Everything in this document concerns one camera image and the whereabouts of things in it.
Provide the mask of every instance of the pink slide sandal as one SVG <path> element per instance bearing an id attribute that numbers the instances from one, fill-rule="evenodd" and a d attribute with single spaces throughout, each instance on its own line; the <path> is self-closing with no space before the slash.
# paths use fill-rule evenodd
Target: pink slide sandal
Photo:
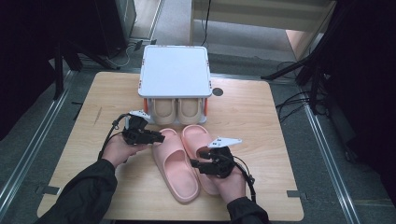
<path id="1" fill-rule="evenodd" d="M 175 130 L 162 129 L 163 143 L 154 143 L 153 157 L 174 198 L 188 203 L 199 194 L 199 184 L 183 144 Z"/>
<path id="2" fill-rule="evenodd" d="M 190 159 L 198 160 L 201 162 L 210 162 L 210 160 L 200 158 L 198 154 L 200 149 L 205 149 L 203 147 L 206 147 L 209 143 L 213 142 L 212 137 L 204 127 L 195 124 L 185 127 L 181 135 L 181 140 Z M 198 174 L 198 179 L 201 182 L 202 188 L 208 194 L 219 194 L 219 190 L 217 189 L 217 187 L 209 178 L 207 178 L 206 175 L 200 174 L 198 169 L 195 169 L 195 172 Z"/>

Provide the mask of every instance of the person's right hand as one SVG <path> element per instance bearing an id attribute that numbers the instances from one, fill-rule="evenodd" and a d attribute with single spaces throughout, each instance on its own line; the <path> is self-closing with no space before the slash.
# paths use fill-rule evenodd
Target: person's right hand
<path id="1" fill-rule="evenodd" d="M 246 196 L 246 181 L 237 167 L 234 167 L 226 178 L 219 178 L 215 175 L 208 175 L 207 177 L 216 185 L 221 198 L 226 203 Z"/>

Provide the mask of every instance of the beige slipper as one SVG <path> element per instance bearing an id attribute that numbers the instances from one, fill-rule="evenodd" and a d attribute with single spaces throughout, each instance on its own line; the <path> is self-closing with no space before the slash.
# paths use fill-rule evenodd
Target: beige slipper
<path id="1" fill-rule="evenodd" d="M 171 124 L 176 118 L 175 99 L 152 99 L 151 116 L 158 125 Z"/>
<path id="2" fill-rule="evenodd" d="M 201 120 L 202 113 L 202 99 L 178 99 L 177 117 L 181 124 L 197 124 Z"/>

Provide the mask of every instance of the metal track on floor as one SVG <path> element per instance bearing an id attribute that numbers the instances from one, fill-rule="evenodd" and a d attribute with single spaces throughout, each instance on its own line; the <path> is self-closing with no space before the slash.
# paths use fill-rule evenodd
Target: metal track on floor
<path id="1" fill-rule="evenodd" d="M 62 105 L 64 104 L 64 99 L 69 93 L 71 83 L 76 75 L 76 71 L 69 71 L 64 78 L 64 92 L 58 97 L 57 100 L 53 101 L 49 107 L 46 116 L 41 121 L 35 135 L 33 136 L 28 147 L 25 149 L 18 165 L 15 167 L 11 177 L 8 179 L 7 183 L 3 186 L 0 193 L 0 223 L 3 220 L 6 212 L 14 199 L 23 179 L 25 178 L 30 166 L 35 160 L 44 139 L 47 136 L 48 131 L 56 119 Z"/>
<path id="2" fill-rule="evenodd" d="M 302 95 L 303 98 L 309 97 L 307 94 Z M 355 209 L 355 205 L 350 198 L 349 192 L 347 190 L 347 185 L 345 184 L 340 171 L 338 170 L 337 164 L 332 156 L 332 151 L 327 143 L 326 137 L 320 127 L 318 118 L 313 114 L 309 105 L 304 107 L 306 115 L 308 117 L 309 123 L 311 124 L 312 130 L 318 141 L 318 146 L 324 162 L 326 164 L 327 170 L 332 180 L 332 185 L 334 186 L 335 193 L 337 194 L 338 201 L 341 204 L 344 215 L 346 216 L 346 221 L 349 224 L 360 224 L 358 213 Z"/>

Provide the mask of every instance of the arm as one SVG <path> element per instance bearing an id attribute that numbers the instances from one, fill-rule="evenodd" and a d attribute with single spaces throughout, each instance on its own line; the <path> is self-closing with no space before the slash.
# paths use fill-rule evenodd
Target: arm
<path id="1" fill-rule="evenodd" d="M 99 223 L 117 187 L 116 168 L 144 148 L 127 145 L 121 136 L 114 136 L 102 159 L 67 183 L 56 204 L 35 223 Z"/>
<path id="2" fill-rule="evenodd" d="M 208 177 L 218 188 L 224 202 L 227 203 L 231 223 L 270 223 L 265 210 L 246 197 L 245 178 L 236 167 L 226 178 L 217 178 L 213 175 L 208 175 Z"/>

